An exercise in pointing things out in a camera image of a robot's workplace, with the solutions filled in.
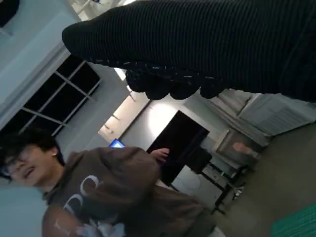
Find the gray floor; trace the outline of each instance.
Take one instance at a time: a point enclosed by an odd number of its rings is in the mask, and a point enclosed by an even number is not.
[[[269,237],[271,225],[316,203],[316,125],[275,138],[242,196],[215,217],[227,237]]]

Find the computer screen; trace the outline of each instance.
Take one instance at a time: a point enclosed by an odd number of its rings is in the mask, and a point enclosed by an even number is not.
[[[109,147],[113,147],[113,148],[123,148],[125,147],[125,145],[120,142],[118,139],[115,139],[110,145]]]

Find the brown hoodie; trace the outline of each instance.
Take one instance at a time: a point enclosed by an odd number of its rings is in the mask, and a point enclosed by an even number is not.
[[[214,224],[205,207],[156,186],[159,166],[140,148],[72,154],[46,195],[44,237],[206,237]]]

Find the green mat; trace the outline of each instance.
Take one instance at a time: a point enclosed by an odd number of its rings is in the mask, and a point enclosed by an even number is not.
[[[316,205],[277,221],[272,237],[316,237]]]

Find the radiator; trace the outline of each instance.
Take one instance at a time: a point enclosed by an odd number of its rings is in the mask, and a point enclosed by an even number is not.
[[[316,106],[282,95],[257,94],[240,112],[239,117],[275,136],[315,122]]]

